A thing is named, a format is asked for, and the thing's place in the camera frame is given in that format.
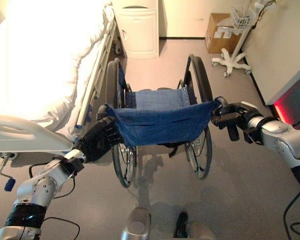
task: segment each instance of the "white bedsheet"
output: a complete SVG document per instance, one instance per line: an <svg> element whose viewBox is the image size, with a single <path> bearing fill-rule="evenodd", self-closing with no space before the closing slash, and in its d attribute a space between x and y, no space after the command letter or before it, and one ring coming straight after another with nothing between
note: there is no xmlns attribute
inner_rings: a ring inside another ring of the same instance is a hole
<svg viewBox="0 0 300 240"><path fill-rule="evenodd" d="M78 79L84 56L98 47L112 8L108 0L10 2L0 25L0 114L54 130L71 110L78 118L92 69Z"/></svg>

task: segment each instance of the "bed frame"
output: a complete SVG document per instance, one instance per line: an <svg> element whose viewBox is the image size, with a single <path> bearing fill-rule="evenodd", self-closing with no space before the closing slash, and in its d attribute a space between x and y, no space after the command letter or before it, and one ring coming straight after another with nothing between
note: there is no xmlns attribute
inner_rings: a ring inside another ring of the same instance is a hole
<svg viewBox="0 0 300 240"><path fill-rule="evenodd" d="M86 117L93 107L94 100L99 98L100 90L107 70L108 58L112 49L114 35L116 35L117 23L114 19L106 26L108 33L101 41L102 51L98 54L90 79L87 84L82 107L79 112L76 126L82 128ZM73 142L60 136L38 124L7 115L0 115L0 152L47 152L66 153L71 150Z"/></svg>

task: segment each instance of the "white wall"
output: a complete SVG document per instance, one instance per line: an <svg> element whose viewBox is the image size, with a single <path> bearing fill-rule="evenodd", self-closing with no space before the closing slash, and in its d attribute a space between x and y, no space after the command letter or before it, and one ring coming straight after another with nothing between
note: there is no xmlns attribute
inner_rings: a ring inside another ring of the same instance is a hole
<svg viewBox="0 0 300 240"><path fill-rule="evenodd" d="M230 13L246 0L158 0L160 37L205 37L211 13Z"/></svg>
<svg viewBox="0 0 300 240"><path fill-rule="evenodd" d="M300 78L300 0L277 0L242 49L265 104L273 104Z"/></svg>

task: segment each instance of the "wheelchair wheel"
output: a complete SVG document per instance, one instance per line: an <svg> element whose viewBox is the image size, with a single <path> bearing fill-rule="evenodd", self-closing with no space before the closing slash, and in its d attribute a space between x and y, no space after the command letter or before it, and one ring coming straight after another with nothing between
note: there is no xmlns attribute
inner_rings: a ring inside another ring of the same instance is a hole
<svg viewBox="0 0 300 240"><path fill-rule="evenodd" d="M121 185L128 188L133 180L136 165L136 149L119 143L111 148L115 174Z"/></svg>
<svg viewBox="0 0 300 240"><path fill-rule="evenodd" d="M204 179L210 169L212 159L212 142L208 126L194 141L185 145L186 159L190 162L195 176Z"/></svg>

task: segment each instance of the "wire basket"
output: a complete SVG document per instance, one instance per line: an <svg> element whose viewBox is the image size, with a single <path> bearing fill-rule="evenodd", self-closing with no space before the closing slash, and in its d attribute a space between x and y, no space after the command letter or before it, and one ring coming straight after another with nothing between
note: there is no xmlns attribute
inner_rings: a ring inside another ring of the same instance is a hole
<svg viewBox="0 0 300 240"><path fill-rule="evenodd" d="M237 5L231 7L231 19L233 27L235 29L246 29L255 23L256 14L248 8L245 10L245 6Z"/></svg>

